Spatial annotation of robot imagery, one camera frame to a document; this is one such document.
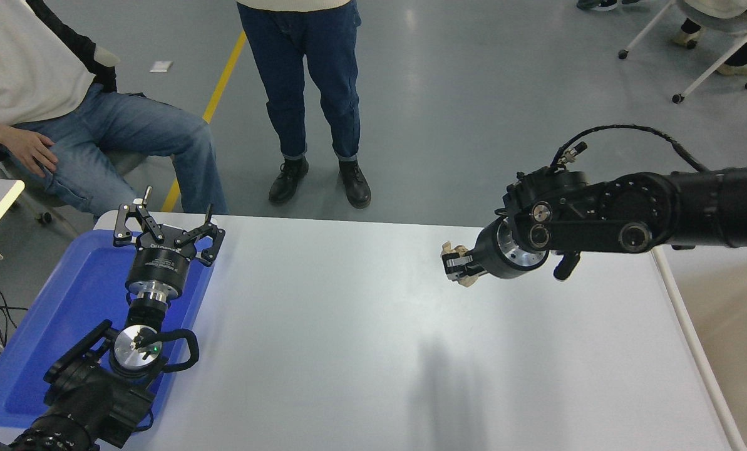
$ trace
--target caster wheel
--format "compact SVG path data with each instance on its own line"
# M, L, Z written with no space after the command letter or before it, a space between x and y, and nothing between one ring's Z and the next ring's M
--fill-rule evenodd
M44 212L36 215L34 218L36 219L36 222L39 222L41 225L50 224L53 221L53 216L50 216L50 213Z

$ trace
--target white sweater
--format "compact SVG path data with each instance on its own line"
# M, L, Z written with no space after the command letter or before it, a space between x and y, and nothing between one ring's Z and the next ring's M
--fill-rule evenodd
M747 9L747 0L685 0L685 3L697 11L717 18L736 17Z
M0 0L2 125L73 111L94 77L24 0Z
M339 8L350 0L237 0L237 3L265 11L310 12Z

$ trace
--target cable connector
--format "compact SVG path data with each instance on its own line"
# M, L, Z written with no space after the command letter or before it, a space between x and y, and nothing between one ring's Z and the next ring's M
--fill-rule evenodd
M566 151L562 152L562 156L557 163L559 163L560 165L568 165L568 163L576 162L577 155L584 152L586 148L586 143L584 141L581 141L576 146L573 146L573 148L569 148Z

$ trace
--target yellow floor line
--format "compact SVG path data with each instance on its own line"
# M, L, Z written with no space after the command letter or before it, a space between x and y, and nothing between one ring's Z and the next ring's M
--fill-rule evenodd
M210 123L212 121L212 115L215 114L215 110L218 108L218 103L220 103L222 92L224 92L225 86L228 85L228 80L231 77L231 72L234 71L237 60L239 59L239 54L241 54L242 48L245 46L246 39L247 38L245 38L245 31L239 34L237 43L235 44L233 51L231 51L231 55L228 57L228 61L225 63L224 72L222 72L220 80L218 80L218 85L215 86L215 91L212 92L212 98L209 100L209 105L207 105L207 111L204 111L203 113L203 120L207 121L207 123ZM162 211L173 211L176 200L178 200L178 196L180 195L181 188L178 186L178 179L173 180L173 185L170 186L170 191L167 192L165 203L162 204Z

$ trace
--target standing person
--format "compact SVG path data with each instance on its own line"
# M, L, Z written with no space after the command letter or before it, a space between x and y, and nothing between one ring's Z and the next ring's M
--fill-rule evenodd
M356 0L237 0L239 17L267 92L267 114L281 141L284 163L268 199L287 202L309 170L304 126L304 57L321 90L348 202L362 209L371 191L359 169L356 93Z
M138 197L105 153L175 156L185 213L227 213L207 123L118 94L115 60L42 0L0 0L0 160L98 217Z

